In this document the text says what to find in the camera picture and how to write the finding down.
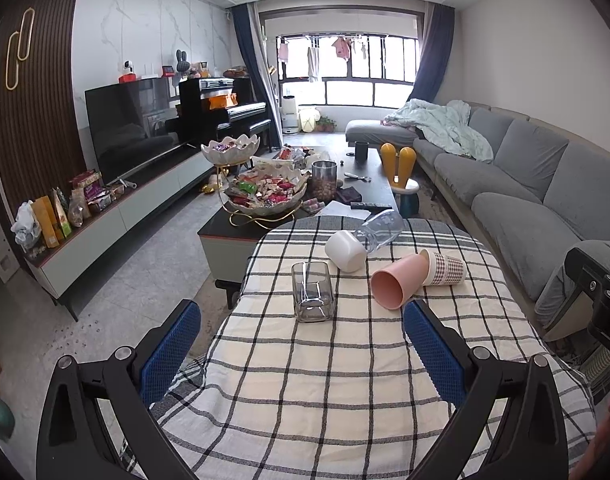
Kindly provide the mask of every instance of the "paper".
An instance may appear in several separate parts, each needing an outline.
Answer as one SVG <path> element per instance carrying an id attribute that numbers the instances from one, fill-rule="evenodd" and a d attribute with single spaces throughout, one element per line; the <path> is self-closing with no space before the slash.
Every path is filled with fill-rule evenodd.
<path id="1" fill-rule="evenodd" d="M 316 216 L 346 216 L 347 218 L 357 218 L 358 220 L 366 220 L 369 215 L 371 215 L 370 211 L 352 209 L 351 206 L 341 204 L 336 200 L 332 200 L 316 214 Z"/>

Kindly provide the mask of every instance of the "marble wall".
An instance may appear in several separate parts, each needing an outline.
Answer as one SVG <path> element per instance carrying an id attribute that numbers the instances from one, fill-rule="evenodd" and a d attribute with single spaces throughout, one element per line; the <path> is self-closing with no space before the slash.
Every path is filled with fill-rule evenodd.
<path id="1" fill-rule="evenodd" d="M 114 84 L 129 59 L 136 74 L 162 73 L 176 66 L 176 50 L 210 70 L 231 66 L 236 38 L 224 9 L 201 0 L 76 0 L 71 77 L 83 153 L 93 166 L 85 90 Z"/>

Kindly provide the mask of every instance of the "plaid paper cup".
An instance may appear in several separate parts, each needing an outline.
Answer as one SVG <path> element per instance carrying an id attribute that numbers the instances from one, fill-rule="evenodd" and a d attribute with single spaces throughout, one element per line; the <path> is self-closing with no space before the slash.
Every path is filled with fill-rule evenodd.
<path id="1" fill-rule="evenodd" d="M 420 254 L 429 260 L 429 274 L 422 286 L 456 285 L 465 279 L 465 263 L 459 258 L 427 249 Z"/>

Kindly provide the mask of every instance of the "black and white checkered tablecloth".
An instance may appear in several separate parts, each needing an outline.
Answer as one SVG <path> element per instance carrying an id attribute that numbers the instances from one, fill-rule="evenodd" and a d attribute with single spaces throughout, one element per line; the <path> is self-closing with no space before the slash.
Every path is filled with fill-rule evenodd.
<path id="1" fill-rule="evenodd" d="M 438 397 L 399 310 L 379 306 L 369 276 L 422 248 L 462 258 L 467 279 L 423 289 L 442 322 L 470 346 L 525 361 L 547 354 L 512 300 L 495 258 L 458 229 L 409 221 L 408 230 L 367 261 L 339 272 L 333 321 L 294 322 L 291 266 L 327 260 L 325 242 L 359 221 L 299 220 L 269 232 L 250 259 L 240 302 L 220 327 L 204 365 L 181 371 L 152 413 L 196 475 L 205 479 L 405 479 L 427 453 L 453 406 Z M 584 378 L 547 354 L 564 410 L 570 464 L 594 435 Z M 466 474 L 480 466 L 498 428 L 497 401 Z M 142 474 L 133 458 L 130 470 Z"/>

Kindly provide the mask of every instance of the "wooden slat wall panel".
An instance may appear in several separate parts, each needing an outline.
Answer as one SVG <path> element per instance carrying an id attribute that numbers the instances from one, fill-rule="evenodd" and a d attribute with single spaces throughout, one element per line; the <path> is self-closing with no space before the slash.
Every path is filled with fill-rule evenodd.
<path id="1" fill-rule="evenodd" d="M 0 179 L 12 212 L 85 171 L 71 87 L 71 34 L 76 0 L 17 0 L 0 23 Z M 28 7 L 36 11 L 30 56 L 19 63 L 18 87 L 5 88 L 10 35 Z M 28 23 L 21 55 L 25 53 Z M 17 42 L 9 73 L 14 79 Z"/>

